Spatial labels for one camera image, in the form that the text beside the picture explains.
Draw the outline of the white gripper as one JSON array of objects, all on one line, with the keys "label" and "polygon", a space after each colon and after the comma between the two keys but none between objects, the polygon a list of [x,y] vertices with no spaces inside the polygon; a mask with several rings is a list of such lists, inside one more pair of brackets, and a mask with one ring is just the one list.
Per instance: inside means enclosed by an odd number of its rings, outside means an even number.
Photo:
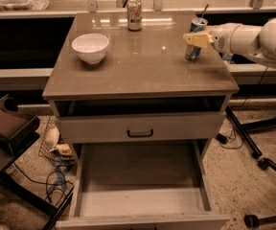
[{"label": "white gripper", "polygon": [[183,35],[183,40],[192,46],[207,48],[211,44],[213,48],[224,54],[235,54],[236,43],[239,41],[237,31],[239,23],[225,23],[216,26],[209,26],[209,33],[187,33]]}]

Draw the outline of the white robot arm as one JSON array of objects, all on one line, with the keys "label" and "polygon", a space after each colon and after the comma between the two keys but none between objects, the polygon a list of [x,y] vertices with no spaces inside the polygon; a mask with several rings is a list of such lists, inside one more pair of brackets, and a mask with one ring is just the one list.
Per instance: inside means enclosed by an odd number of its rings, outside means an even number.
[{"label": "white robot arm", "polygon": [[240,55],[266,67],[276,68],[276,18],[263,26],[225,23],[183,35],[188,45],[212,46],[218,53]]}]

